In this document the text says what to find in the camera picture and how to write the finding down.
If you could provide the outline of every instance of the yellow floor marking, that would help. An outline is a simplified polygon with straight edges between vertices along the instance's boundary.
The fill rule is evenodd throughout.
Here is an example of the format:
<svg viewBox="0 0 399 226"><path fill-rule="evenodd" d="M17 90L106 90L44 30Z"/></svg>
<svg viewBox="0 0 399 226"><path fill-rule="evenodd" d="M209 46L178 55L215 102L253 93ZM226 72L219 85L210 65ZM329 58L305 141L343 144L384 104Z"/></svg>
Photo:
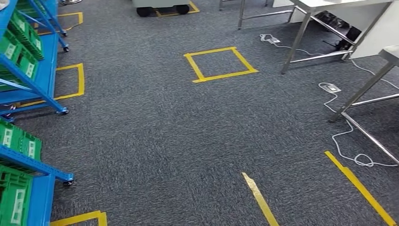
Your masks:
<svg viewBox="0 0 399 226"><path fill-rule="evenodd" d="M99 216L98 216L98 226L107 226L107 214L105 212L102 212Z"/></svg>
<svg viewBox="0 0 399 226"><path fill-rule="evenodd" d="M90 212L90 213L77 215L77 216L70 217L70 218L56 220L56 221L50 222L50 226L67 226L67 225L72 225L72 224L76 224L76 223L91 220L91 219L97 219L98 226L107 226L107 215L105 212L100 212L99 210Z"/></svg>
<svg viewBox="0 0 399 226"><path fill-rule="evenodd" d="M352 182L353 185L362 193L365 199L370 203L370 205L377 211L377 213L384 219L384 221L389 226L397 226L396 222L389 216L389 214L384 210L384 208L375 200L371 193L364 187L364 185L359 181L359 179L352 173L352 171L343 166L331 152L324 152L330 160L338 167L338 169Z"/></svg>
<svg viewBox="0 0 399 226"><path fill-rule="evenodd" d="M78 69L78 92L77 93L68 94L68 95L64 95L64 96L55 97L54 100L61 100L61 99L67 99L67 98L71 98L71 97L78 97L78 96L82 96L83 94L85 94L85 73L84 73L84 70L83 70L83 63L76 64L76 65L65 66L65 67L58 67L57 71L67 70L67 69L71 69L71 68L77 68ZM31 105L41 104L41 103L44 103L44 100L34 101L34 102L22 104L22 105L17 104L16 106L17 107L26 107L26 106L31 106Z"/></svg>
<svg viewBox="0 0 399 226"><path fill-rule="evenodd" d="M252 193L254 194L256 201L258 202L260 208L262 209L262 212L263 212L264 216L266 217L267 222L269 222L269 225L270 226L279 226L276 218L274 217L273 213L270 210L269 205L267 205L261 192L259 191L258 186L256 186L255 181L253 179L251 179L250 177L248 177L248 175L244 172L242 172L242 175L244 176L244 179L247 182L249 188L252 190Z"/></svg>
<svg viewBox="0 0 399 226"><path fill-rule="evenodd" d="M201 52L186 53L185 55L196 56L196 55L202 55L202 54L208 54L208 53L217 53L217 52L232 50L234 48L236 48L236 47L233 46L233 47L225 47L225 48L216 48L216 49L211 49L211 50L206 50L206 51L201 51Z"/></svg>
<svg viewBox="0 0 399 226"><path fill-rule="evenodd" d="M214 75L210 77L205 77L198 65L194 62L192 56L196 55L202 55L202 54L209 54L209 53L216 53L216 52L222 52L222 51L232 51L236 57L243 63L243 65L247 68L246 71L243 72L234 72L234 73L229 73L229 74L221 74L221 75ZM204 81L210 81L210 80L215 80L215 79L223 79L223 78L228 78L228 77L233 77L233 76L238 76L238 75L244 75L244 74L250 74L250 73L255 73L259 72L255 68L253 68L248 61L237 51L237 47L225 47L225 48L217 48L217 49L211 49L211 50L206 50L206 51L201 51L201 52L195 52L195 53L186 53L184 56L187 58L188 62L190 63L191 67L194 69L194 72L196 73L198 79L193 80L192 82L198 83L198 82L204 82Z"/></svg>
<svg viewBox="0 0 399 226"><path fill-rule="evenodd" d="M205 77L202 74L201 70L198 68L198 65L194 62L193 58L190 55L184 55L188 62L191 64L191 67L194 69L194 72L197 74L199 80L204 81Z"/></svg>
<svg viewBox="0 0 399 226"><path fill-rule="evenodd" d="M66 32L69 31L70 29L80 25L83 23L83 13L82 12L77 12L77 13L66 13L66 14L60 14L58 16L73 16L73 15L78 15L78 24L75 24L72 27L66 28L64 29ZM38 28L39 25L37 23L35 23L35 27L34 28ZM38 33L38 35L45 35L45 34L51 34L51 32L43 32L43 33Z"/></svg>
<svg viewBox="0 0 399 226"><path fill-rule="evenodd" d="M200 10L198 9L198 7L196 5L194 5L194 3L192 1L190 1L189 5L191 6L191 8L193 10L190 10L188 13L199 13ZM157 9L155 9L155 12L157 13L157 16L162 17L162 16L177 16L180 15L178 13L167 13L167 14L161 14Z"/></svg>

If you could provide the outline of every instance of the white cart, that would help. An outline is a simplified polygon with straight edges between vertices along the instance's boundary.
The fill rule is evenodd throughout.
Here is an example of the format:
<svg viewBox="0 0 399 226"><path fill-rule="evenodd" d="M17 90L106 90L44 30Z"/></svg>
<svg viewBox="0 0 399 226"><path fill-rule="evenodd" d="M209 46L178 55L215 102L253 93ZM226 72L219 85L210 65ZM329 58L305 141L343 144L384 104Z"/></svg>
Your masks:
<svg viewBox="0 0 399 226"><path fill-rule="evenodd" d="M137 14L141 17L148 16L152 8L167 8L176 6L179 14L187 14L190 11L188 6L190 0L132 0Z"/></svg>

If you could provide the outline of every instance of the white cable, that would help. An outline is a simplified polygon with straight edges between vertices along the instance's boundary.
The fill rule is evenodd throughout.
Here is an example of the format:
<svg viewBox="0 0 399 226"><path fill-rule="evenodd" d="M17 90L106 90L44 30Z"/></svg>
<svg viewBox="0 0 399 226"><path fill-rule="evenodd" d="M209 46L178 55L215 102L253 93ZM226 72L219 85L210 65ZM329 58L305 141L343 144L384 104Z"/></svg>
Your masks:
<svg viewBox="0 0 399 226"><path fill-rule="evenodd" d="M321 83L319 83L319 87L320 87L320 88L322 88L321 85L332 85L332 84L331 84L331 83L327 83L327 82L321 82ZM334 101L335 99L338 98L338 95L337 95L337 94L335 94L335 93L331 93L331 94L334 95L335 97L332 98L331 100L325 102L323 105L326 106L328 109L330 109L332 112L336 113L336 111L334 111L330 106L327 105L327 104L331 103L332 101ZM337 142L337 140L336 140L335 138L336 138L337 136L340 136L340 135L344 135L344 134L348 134L348 133L352 133L352 132L353 132L353 126L352 126L352 124L350 124L350 123L348 122L348 120L346 120L346 123L347 123L347 124L349 125L349 127L351 128L349 131L346 131L346 132L343 132L343 133L338 133L338 134L335 134L335 135L333 135L333 136L331 137L332 140L334 141L335 146L336 146L336 148L337 148L337 151L338 151L338 153L339 153L339 155L340 155L341 157L343 157L343 158L345 158L345 159L352 160L352 161L354 161L356 164L358 164L359 166L368 166L368 167L372 167L372 166L374 166L374 165L380 165L380 166L398 166L398 165L388 165L388 164L382 164L382 163L374 162L374 161L373 161L368 155L366 155L366 154L358 154L358 155L356 155L355 158L353 158L353 159L352 159L352 158L349 158L349 157L346 157L345 155L343 155L342 152L341 152L341 149L340 149L340 147L339 147L339 144L338 144L338 142ZM369 160L370 162L369 162L369 163L364 163L364 162L359 161L358 158L361 157L361 156L364 156L364 157L368 158L368 160Z"/></svg>
<svg viewBox="0 0 399 226"><path fill-rule="evenodd" d="M267 41L270 44L273 44L273 45L275 45L276 47L279 47L279 48L289 48L289 49L291 49L291 47L289 47L289 46L279 46L279 45L277 45L276 43L274 43L272 41L266 40L265 38L268 35L270 35L270 37L274 38L273 35L271 35L271 34L260 34L259 36L261 37L261 41ZM324 54L321 54L321 53L309 53L308 51L303 50L303 49L296 49L296 50L304 52L304 53L306 53L306 54L308 54L310 56L313 56L313 55L324 55Z"/></svg>
<svg viewBox="0 0 399 226"><path fill-rule="evenodd" d="M273 44L273 45L275 45L276 47L279 47L279 48L290 48L290 49L291 49L291 47L289 47L289 46L279 46L279 45L277 45L276 43L272 42L271 40L266 40L265 38L266 38L268 35L270 35L272 38L274 38L273 35L271 35L271 34L260 34L261 41L267 41L267 42L269 42L270 44ZM308 51L303 50L303 49L297 49L297 50L302 51L302 52L305 52L305 53L307 53L308 55L324 55L324 54L321 54L321 53L311 54L311 53L309 53ZM352 58L351 58L350 60L352 61L353 65L354 65L355 67L357 67L357 68L359 68L359 69L361 69L361 70L363 70L363 71L369 72L369 73L372 74L372 75L375 75L374 72L372 72L372 71L370 71L370 70L367 70L367 69L365 69L365 68L362 68L362 67L358 66L358 65L355 63L355 61L353 61ZM393 87L395 87L396 89L399 90L399 87L395 86L395 85L392 84L390 81L387 81L387 80L384 80L384 79L381 79L381 80L383 80L384 82L389 83L390 85L392 85ZM332 84L331 84L331 83L327 83L327 82L321 82L321 83L319 83L319 87L320 87L320 88L322 88L321 85L332 85ZM335 93L331 93L331 94L334 95L334 98L332 98L331 100L325 102L323 105L324 105L325 107L327 107L328 109L330 109L332 112L336 113L336 111L335 111L334 109L332 109L330 106L328 106L328 104L331 103L332 101L334 101L335 99L337 99L337 98L338 98L338 95L335 94ZM373 167L374 165L389 166L389 167L399 166L399 165L397 165L397 164L388 165L388 164L382 164L382 163L374 162L368 155L363 154L363 153L356 155L355 158L353 158L353 159L352 159L352 158L349 158L349 157L347 157L347 156L345 156L345 155L343 155L342 152L341 152L341 149L340 149L340 147L339 147L339 144L338 144L338 142L337 142L337 140L336 140L336 137L337 137L337 136L340 136L340 135L349 134L349 133L352 133L352 132L353 132L353 126L349 123L348 120L346 120L346 123L347 123L347 124L349 125L349 127L351 128L349 131L346 131L346 132L343 132L343 133L338 133L338 134L335 134L335 135L331 136L332 140L333 140L334 143L335 143L335 146L336 146L336 148L337 148L337 151L338 151L338 153L339 153L339 155L340 155L341 157L343 157L343 158L345 158L345 159L348 159L348 160L352 160L352 161L354 161L356 164L358 164L359 166L367 166L367 167ZM361 156L364 156L364 157L368 158L368 160L369 160L370 162L369 162L369 163L364 163L364 162L359 161L358 158L361 157Z"/></svg>

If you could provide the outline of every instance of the blue metal shelf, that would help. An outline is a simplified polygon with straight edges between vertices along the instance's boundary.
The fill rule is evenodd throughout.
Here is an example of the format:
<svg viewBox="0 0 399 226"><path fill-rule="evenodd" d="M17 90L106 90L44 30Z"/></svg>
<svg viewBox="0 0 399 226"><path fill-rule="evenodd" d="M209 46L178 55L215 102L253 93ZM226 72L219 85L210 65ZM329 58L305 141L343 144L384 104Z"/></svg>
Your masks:
<svg viewBox="0 0 399 226"><path fill-rule="evenodd" d="M11 150L4 145L0 145L0 158L42 174L33 178L27 225L48 226L53 203L55 180L58 179L64 182L70 182L69 185L71 185L73 174L63 172L50 165L37 161L36 159Z"/></svg>
<svg viewBox="0 0 399 226"><path fill-rule="evenodd" d="M39 61L34 82L50 97L54 97L58 35L46 34L40 37L43 41L44 59ZM37 98L40 98L40 95L21 89L0 92L0 104L10 104Z"/></svg>
<svg viewBox="0 0 399 226"><path fill-rule="evenodd" d="M28 225L49 225L55 180L56 178L53 175L33 178L28 211Z"/></svg>
<svg viewBox="0 0 399 226"><path fill-rule="evenodd" d="M7 29L7 25L14 11L16 2L16 0L10 0L9 5L0 11L0 37L3 37L4 32Z"/></svg>
<svg viewBox="0 0 399 226"><path fill-rule="evenodd" d="M12 83L0 79L1 83L12 86L15 90L0 92L0 105L12 104L17 102L31 101L33 99L43 99L45 102L42 104L20 107L13 110L1 110L0 118L6 121L13 121L12 118L4 117L4 115L10 113L17 113L25 110L31 110L39 107L51 106L56 109L57 113L68 113L66 107L62 107L56 100L54 100L54 85L55 85L55 73L57 64L57 45L59 42L64 49L68 52L68 44L64 42L61 36L56 32L54 26L61 31L62 34L66 35L66 32L62 30L60 24L58 23L57 10L58 3L57 0L28 0L32 8L37 12L40 17L40 21L37 18L31 18L28 15L24 15L31 21L37 22L40 25L46 27L51 31L51 34L43 35L41 37L43 43L43 55L44 59L39 61L38 70L35 76L35 81L32 81L24 72L22 72L17 65L11 62L4 54L0 53L0 64L6 67L10 72L12 72L23 84L26 86L21 86L19 84ZM12 13L15 10L17 0L10 0L10 4L0 11L0 38L7 29L8 22L11 18ZM41 5L45 14L40 10L39 5Z"/></svg>

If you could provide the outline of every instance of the white table top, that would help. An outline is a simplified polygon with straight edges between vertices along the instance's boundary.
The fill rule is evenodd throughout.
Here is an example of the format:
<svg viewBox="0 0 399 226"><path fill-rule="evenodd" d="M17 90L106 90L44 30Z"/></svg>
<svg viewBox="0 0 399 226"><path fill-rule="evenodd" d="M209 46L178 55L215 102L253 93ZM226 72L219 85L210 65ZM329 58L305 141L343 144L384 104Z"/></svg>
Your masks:
<svg viewBox="0 0 399 226"><path fill-rule="evenodd" d="M307 12L319 12L343 7L356 7L388 3L395 0L290 0Z"/></svg>
<svg viewBox="0 0 399 226"><path fill-rule="evenodd" d="M399 45L384 47L380 52L380 56L390 63L399 66Z"/></svg>

